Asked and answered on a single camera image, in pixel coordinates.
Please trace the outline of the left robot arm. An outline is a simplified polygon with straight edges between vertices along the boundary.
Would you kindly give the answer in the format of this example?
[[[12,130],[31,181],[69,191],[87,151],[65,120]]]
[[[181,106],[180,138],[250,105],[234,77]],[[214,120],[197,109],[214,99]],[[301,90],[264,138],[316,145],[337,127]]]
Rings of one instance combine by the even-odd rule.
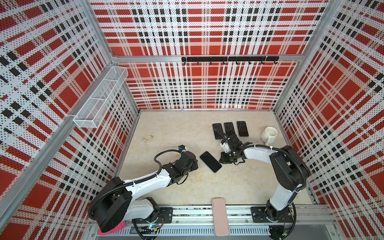
[[[154,223],[161,215],[157,202],[146,195],[154,190],[183,184],[190,172],[198,169],[196,156],[181,145],[175,150],[179,159],[163,165],[158,157],[169,150],[155,155],[157,171],[133,180],[112,178],[94,197],[88,208],[88,217],[97,222],[100,231],[108,233],[125,221],[136,223],[143,220]]]

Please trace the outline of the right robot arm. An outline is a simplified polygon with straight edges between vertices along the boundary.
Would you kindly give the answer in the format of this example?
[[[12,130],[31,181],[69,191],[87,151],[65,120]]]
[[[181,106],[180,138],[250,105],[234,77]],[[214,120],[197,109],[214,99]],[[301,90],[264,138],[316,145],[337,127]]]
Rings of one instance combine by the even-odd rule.
[[[278,181],[273,196],[267,201],[263,219],[277,223],[288,214],[289,206],[297,194],[306,188],[307,178],[311,175],[309,168],[291,146],[276,148],[257,145],[250,142],[242,143],[237,135],[230,136],[219,133],[223,138],[220,147],[223,149],[219,163],[244,163],[247,159],[271,164]]]

